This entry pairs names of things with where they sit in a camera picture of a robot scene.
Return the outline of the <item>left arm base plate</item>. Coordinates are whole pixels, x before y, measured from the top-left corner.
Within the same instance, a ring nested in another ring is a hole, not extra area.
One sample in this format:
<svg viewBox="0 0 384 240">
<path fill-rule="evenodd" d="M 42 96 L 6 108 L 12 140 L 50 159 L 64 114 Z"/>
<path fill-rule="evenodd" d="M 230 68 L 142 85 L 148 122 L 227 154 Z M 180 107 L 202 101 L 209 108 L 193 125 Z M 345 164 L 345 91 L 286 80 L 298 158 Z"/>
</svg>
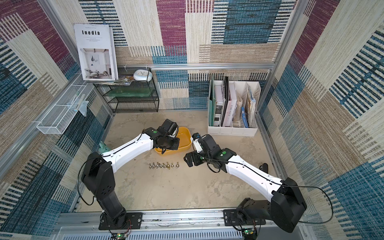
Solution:
<svg viewBox="0 0 384 240">
<path fill-rule="evenodd" d="M 141 227 L 143 213 L 122 213 L 115 219 L 102 213 L 100 217 L 99 230 L 138 230 Z"/>
</svg>

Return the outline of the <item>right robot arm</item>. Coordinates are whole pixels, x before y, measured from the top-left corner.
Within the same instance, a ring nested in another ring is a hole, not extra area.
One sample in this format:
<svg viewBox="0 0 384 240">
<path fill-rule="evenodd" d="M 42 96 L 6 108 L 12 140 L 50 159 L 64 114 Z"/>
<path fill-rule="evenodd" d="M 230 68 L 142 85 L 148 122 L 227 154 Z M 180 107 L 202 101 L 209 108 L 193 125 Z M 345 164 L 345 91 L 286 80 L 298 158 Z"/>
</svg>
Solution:
<svg viewBox="0 0 384 240">
<path fill-rule="evenodd" d="M 233 175 L 253 187 L 264 201 L 245 198 L 237 207 L 240 224 L 254 219 L 272 220 L 279 228 L 292 233 L 307 209 L 307 204 L 297 183 L 291 178 L 282 180 L 246 162 L 234 151 L 215 142 L 209 134 L 193 134 L 194 151 L 187 153 L 184 161 L 189 167 L 207 164 L 215 174 Z"/>
</svg>

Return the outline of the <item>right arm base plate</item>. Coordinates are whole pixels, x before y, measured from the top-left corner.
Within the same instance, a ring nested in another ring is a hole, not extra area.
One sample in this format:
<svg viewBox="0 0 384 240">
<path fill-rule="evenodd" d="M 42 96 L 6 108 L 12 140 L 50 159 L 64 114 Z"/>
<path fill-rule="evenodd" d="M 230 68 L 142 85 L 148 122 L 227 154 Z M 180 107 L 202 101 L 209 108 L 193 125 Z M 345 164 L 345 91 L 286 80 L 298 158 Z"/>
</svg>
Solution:
<svg viewBox="0 0 384 240">
<path fill-rule="evenodd" d="M 223 216 L 225 226 L 259 226 L 265 225 L 264 219 L 250 219 L 245 214 L 238 213 L 235 209 L 224 209 Z"/>
</svg>

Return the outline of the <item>yellow plastic storage box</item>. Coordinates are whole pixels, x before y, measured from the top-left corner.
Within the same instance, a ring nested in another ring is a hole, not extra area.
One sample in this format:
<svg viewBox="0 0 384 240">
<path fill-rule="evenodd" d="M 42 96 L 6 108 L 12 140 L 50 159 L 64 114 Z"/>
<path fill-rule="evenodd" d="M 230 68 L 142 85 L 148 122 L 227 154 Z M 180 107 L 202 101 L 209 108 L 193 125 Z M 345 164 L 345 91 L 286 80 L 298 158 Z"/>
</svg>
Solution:
<svg viewBox="0 0 384 240">
<path fill-rule="evenodd" d="M 180 139 L 178 149 L 166 150 L 164 153 L 164 156 L 173 155 L 173 154 L 184 152 L 190 149 L 192 145 L 192 141 L 191 141 L 191 133 L 188 128 L 179 127 L 179 131 L 176 137 Z"/>
</svg>

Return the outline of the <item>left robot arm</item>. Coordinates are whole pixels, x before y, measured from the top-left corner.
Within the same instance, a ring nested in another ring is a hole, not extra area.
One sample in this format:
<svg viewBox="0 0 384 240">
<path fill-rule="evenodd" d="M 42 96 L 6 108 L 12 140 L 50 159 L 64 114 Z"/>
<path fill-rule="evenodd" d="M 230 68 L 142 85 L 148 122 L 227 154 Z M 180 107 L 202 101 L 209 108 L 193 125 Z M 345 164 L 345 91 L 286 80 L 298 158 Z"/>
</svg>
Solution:
<svg viewBox="0 0 384 240">
<path fill-rule="evenodd" d="M 128 229 L 127 211 L 115 193 L 115 173 L 139 155 L 154 148 L 162 152 L 176 151 L 180 144 L 177 138 L 179 126 L 166 119 L 157 129 L 147 128 L 131 141 L 103 154 L 91 153 L 79 171 L 78 178 L 94 195 L 103 212 L 106 228 Z"/>
</svg>

